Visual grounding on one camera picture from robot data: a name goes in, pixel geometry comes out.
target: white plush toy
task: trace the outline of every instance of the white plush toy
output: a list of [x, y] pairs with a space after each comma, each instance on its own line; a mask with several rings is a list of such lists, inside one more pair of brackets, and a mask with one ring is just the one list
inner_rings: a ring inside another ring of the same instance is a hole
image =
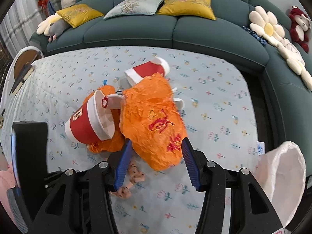
[[42, 21], [37, 28], [37, 34], [44, 34], [45, 36], [49, 36], [49, 28], [50, 28], [50, 24], [56, 22], [57, 20], [59, 20], [61, 18], [60, 15], [58, 15], [57, 13], [55, 13], [54, 15], [51, 15], [49, 17], [46, 18], [46, 20]]
[[284, 28], [277, 24], [277, 18], [272, 12], [266, 13], [257, 6], [255, 11], [250, 12], [250, 29], [268, 41], [269, 44], [278, 48], [280, 55], [286, 60], [287, 65], [297, 74], [301, 75], [305, 86], [312, 90], [312, 76], [305, 69], [305, 62], [298, 49], [285, 39]]

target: red teddy bear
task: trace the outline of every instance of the red teddy bear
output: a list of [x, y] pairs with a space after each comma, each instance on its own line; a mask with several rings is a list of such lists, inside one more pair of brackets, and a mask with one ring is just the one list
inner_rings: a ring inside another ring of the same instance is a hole
[[309, 47], [307, 43], [309, 41], [306, 31], [311, 29], [311, 21], [308, 16], [303, 13], [296, 6], [292, 6], [292, 10], [289, 14], [291, 19], [291, 29], [289, 33], [291, 34], [291, 39], [297, 42], [305, 52], [309, 52]]

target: white plastic bag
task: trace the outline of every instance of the white plastic bag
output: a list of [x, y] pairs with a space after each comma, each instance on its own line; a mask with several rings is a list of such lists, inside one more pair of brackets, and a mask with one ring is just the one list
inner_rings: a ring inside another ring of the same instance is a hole
[[286, 227], [305, 189], [305, 159], [297, 144], [286, 141], [261, 156], [255, 178]]

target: red string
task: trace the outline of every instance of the red string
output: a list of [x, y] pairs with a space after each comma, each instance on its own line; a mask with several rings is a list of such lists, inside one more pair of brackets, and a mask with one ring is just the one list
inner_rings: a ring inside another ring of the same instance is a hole
[[102, 107], [103, 107], [103, 108], [106, 108], [107, 105], [108, 105], [108, 97], [105, 96], [105, 97], [102, 99]]

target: red chinese character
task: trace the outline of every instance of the red chinese character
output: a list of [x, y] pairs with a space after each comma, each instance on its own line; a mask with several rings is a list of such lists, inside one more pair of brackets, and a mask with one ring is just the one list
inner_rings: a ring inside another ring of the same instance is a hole
[[165, 113], [164, 109], [160, 110], [161, 113], [165, 115], [163, 118], [156, 119], [152, 124], [149, 125], [149, 130], [157, 130], [162, 133], [168, 126], [168, 124], [174, 125], [171, 121], [167, 120], [168, 115]]
[[181, 134], [178, 133], [176, 137], [170, 136], [169, 144], [167, 146], [167, 152], [173, 152], [174, 150], [181, 150]]

